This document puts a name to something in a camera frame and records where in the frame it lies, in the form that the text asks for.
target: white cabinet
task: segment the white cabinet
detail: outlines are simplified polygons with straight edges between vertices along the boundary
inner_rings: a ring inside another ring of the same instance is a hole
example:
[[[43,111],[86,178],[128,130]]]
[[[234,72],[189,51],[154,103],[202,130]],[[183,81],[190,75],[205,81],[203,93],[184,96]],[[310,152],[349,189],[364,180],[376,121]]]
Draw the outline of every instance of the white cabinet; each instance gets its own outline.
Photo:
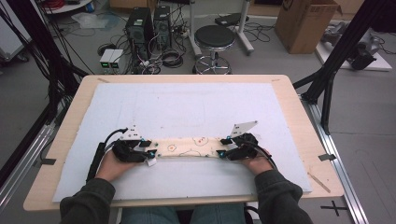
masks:
[[[23,36],[30,40],[30,36],[27,34],[26,30],[21,25],[20,20],[15,16],[12,9],[9,7],[6,0],[0,0],[4,7],[1,9],[6,10],[9,17],[11,18],[17,29],[23,34]],[[35,5],[35,0],[31,0],[32,4],[38,12],[38,8]],[[15,57],[23,49],[23,44],[14,34],[14,32],[9,28],[3,18],[0,18],[0,61],[9,62],[13,57]]]

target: aluminum frame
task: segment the aluminum frame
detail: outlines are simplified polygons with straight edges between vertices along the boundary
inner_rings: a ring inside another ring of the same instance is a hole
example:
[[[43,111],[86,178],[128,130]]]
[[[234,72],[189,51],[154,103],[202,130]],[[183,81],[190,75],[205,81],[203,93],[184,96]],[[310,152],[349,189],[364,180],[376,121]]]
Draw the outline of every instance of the aluminum frame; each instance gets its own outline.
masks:
[[[44,125],[41,128],[39,134],[35,138],[35,141],[29,146],[23,158],[12,171],[4,186],[0,189],[0,215],[6,208],[12,195],[18,189],[18,186],[21,184],[22,180],[26,177],[43,147],[50,140],[54,130],[54,122],[49,125]]]
[[[344,187],[344,198],[346,199],[347,207],[349,208],[350,215],[356,224],[368,224],[369,221],[363,211],[361,203],[358,199],[358,195],[356,194],[355,190],[353,189],[352,183],[349,179],[347,174],[347,170],[341,161],[341,157],[338,154],[337,148],[335,147],[334,141],[330,135],[327,135],[325,130],[320,124],[321,120],[321,112],[318,105],[310,105],[306,101],[302,101],[303,105],[309,108],[309,112],[312,116],[311,122],[315,125],[315,128],[318,133],[318,137],[322,142],[326,152],[331,155],[333,154],[337,159],[331,161],[332,166],[337,173],[338,177],[340,178],[341,184]]]

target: white paper sheet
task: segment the white paper sheet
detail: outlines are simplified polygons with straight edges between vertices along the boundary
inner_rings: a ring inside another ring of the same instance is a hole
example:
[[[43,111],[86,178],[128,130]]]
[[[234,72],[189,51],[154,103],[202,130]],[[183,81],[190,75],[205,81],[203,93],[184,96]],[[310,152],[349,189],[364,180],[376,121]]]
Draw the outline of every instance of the white paper sheet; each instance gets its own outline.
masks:
[[[235,123],[257,120],[250,130],[273,155],[280,172],[311,191],[271,84],[100,84],[69,151],[53,201],[73,195],[85,179],[99,142],[136,124],[144,138],[226,137]],[[256,194],[253,175],[238,161],[158,159],[113,183],[115,200]]]

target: wooden table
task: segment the wooden table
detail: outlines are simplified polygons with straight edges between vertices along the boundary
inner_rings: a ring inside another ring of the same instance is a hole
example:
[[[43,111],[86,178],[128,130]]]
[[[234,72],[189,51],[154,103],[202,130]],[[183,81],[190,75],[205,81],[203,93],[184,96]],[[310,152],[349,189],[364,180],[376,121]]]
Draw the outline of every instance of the wooden table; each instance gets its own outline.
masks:
[[[64,161],[71,148],[91,103],[96,86],[99,83],[271,83],[277,100],[282,108],[285,120],[289,125],[295,146],[298,148],[304,168],[313,191],[304,198],[340,197],[344,194],[343,187],[329,161],[321,161],[318,156],[325,154],[324,148],[306,115],[288,77],[282,75],[232,75],[232,76],[196,76],[196,75],[166,75],[166,76],[88,76],[85,77],[70,105],[47,158],[56,159],[54,165],[43,165],[35,179],[32,188],[23,204],[27,211],[44,211],[59,209],[58,203],[52,202],[52,197],[61,178]],[[112,206],[149,206],[163,204],[196,204],[196,203],[230,203],[255,201],[254,196],[213,197],[172,200],[144,200],[114,202]]]

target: black stool seat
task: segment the black stool seat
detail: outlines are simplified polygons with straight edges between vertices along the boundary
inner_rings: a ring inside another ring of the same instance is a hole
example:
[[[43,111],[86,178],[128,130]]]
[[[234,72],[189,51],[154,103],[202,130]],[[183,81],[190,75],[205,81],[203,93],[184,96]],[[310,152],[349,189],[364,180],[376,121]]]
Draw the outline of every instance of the black stool seat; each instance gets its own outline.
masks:
[[[195,32],[195,42],[198,46],[207,48],[226,48],[235,40],[233,31],[219,25],[207,25]]]

